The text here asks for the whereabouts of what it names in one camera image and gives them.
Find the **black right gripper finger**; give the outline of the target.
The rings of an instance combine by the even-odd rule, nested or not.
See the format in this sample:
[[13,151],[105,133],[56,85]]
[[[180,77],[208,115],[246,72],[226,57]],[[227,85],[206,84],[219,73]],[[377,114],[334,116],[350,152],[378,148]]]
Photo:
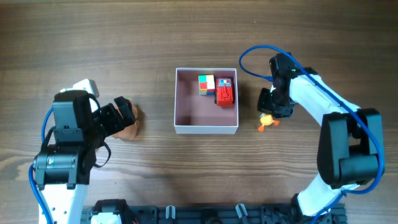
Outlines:
[[293,115],[294,105],[275,106],[272,110],[272,115],[276,119],[289,118]]
[[257,110],[265,114],[274,113],[274,100],[270,89],[263,88],[257,101]]

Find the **yellow duck toy blue cap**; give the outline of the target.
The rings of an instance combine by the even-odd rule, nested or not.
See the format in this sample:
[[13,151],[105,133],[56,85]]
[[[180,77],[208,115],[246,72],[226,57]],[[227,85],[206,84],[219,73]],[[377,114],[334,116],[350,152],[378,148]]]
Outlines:
[[279,123],[280,123],[280,121],[274,120],[271,114],[265,114],[265,113],[263,113],[263,114],[260,115],[260,123],[261,123],[261,126],[258,128],[258,130],[259,130],[260,132],[263,132],[263,131],[264,131],[264,128],[265,128],[266,126],[270,126],[270,125],[272,125],[272,124],[273,124],[274,126],[278,126]]

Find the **brown plush capybara with orange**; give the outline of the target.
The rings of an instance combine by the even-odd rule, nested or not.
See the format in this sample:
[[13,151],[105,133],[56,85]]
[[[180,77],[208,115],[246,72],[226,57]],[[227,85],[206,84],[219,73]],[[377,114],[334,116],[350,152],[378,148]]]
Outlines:
[[128,100],[131,103],[131,109],[132,109],[132,113],[134,115],[135,121],[134,121],[134,123],[131,123],[128,126],[126,126],[122,131],[112,134],[111,136],[114,139],[121,139],[123,141],[132,141],[137,136],[138,127],[139,127],[139,121],[137,119],[138,118],[138,109],[134,105],[134,103],[132,102],[131,99],[128,98]]

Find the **red toy truck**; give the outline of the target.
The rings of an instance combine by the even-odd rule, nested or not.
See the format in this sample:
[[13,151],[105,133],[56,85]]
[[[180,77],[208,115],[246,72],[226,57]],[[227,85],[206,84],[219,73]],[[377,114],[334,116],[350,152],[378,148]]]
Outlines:
[[233,81],[230,78],[217,78],[215,89],[215,103],[220,107],[231,107],[234,103]]

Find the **colourful puzzle cube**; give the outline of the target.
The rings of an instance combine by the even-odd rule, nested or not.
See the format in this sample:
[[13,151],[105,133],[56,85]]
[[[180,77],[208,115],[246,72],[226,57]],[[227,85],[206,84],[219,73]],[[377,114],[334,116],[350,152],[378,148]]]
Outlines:
[[214,75],[199,75],[199,94],[214,95],[215,94],[215,78]]

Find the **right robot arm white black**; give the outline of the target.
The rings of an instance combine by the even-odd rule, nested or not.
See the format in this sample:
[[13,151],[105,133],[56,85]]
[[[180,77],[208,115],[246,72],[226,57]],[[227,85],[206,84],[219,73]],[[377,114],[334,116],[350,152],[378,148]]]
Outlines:
[[290,53],[277,54],[269,65],[272,87],[262,89],[257,103],[261,121],[277,124],[301,105],[321,126],[318,174],[292,199],[295,222],[315,223],[345,195],[366,194],[379,183],[385,169],[381,115],[337,95],[312,68],[295,64]]

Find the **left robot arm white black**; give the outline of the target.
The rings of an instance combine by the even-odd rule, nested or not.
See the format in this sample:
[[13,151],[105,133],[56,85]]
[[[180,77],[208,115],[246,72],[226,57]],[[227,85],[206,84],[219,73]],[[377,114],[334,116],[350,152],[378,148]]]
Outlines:
[[96,150],[105,139],[136,122],[133,106],[122,96],[114,103],[98,100],[85,90],[54,97],[55,126],[44,135],[40,152],[29,168],[29,182],[40,206],[40,223],[79,223],[90,172],[98,168]]

